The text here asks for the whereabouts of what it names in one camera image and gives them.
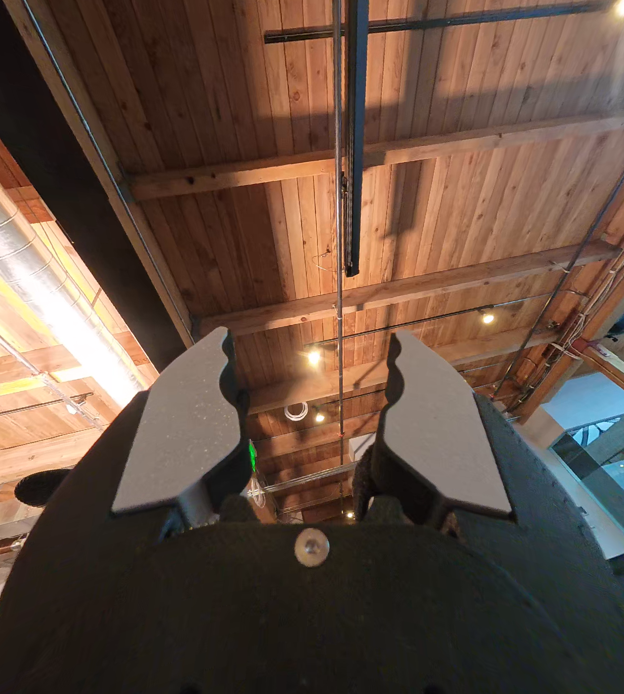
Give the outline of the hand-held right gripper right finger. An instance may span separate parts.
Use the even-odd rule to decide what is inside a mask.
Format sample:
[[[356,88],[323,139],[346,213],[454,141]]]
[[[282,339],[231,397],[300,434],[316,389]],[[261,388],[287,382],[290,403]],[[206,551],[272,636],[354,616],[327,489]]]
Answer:
[[[455,509],[507,518],[512,505],[475,394],[457,371],[407,331],[390,339],[386,406],[370,478],[416,525],[440,526]]]

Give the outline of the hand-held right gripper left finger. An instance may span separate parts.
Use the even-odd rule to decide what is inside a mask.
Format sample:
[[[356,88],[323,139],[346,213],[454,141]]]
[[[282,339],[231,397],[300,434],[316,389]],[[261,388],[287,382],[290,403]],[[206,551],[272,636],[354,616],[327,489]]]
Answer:
[[[171,507],[188,526],[215,520],[253,471],[248,406],[231,332],[216,327],[151,387],[111,511]]]

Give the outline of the black round speaker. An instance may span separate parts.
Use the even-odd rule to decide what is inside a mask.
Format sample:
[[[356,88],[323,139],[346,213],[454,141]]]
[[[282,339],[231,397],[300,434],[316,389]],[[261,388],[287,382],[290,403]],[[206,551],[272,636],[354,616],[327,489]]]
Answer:
[[[63,468],[30,474],[16,484],[15,499],[29,507],[44,508],[70,473]]]

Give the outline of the glass railing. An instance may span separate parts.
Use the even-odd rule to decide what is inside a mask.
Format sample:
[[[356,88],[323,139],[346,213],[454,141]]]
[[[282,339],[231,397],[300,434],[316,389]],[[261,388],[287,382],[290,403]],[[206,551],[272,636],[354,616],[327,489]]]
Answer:
[[[567,429],[550,449],[624,531],[624,414]]]

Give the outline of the metal conduit pipe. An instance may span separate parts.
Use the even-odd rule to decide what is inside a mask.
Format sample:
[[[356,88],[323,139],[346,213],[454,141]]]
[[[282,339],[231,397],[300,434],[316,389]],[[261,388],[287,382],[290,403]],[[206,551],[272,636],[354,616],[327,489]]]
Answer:
[[[343,167],[342,167],[342,5],[332,1],[333,14],[333,108],[335,163],[335,240],[336,240],[336,356],[339,395],[339,468],[344,463],[344,381],[343,381]]]

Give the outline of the black light track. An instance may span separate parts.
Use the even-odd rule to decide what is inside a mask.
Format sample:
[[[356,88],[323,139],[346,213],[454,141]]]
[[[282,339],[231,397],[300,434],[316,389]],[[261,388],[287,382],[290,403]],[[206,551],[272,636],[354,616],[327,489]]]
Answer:
[[[360,272],[368,34],[369,2],[347,1],[344,27],[346,68],[344,269],[348,278],[355,277]]]

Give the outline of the silver air duct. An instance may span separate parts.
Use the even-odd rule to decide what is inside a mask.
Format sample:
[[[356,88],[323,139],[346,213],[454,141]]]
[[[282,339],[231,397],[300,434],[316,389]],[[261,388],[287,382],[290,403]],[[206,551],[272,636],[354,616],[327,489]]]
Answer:
[[[0,278],[118,405],[145,388],[126,350],[1,184]]]

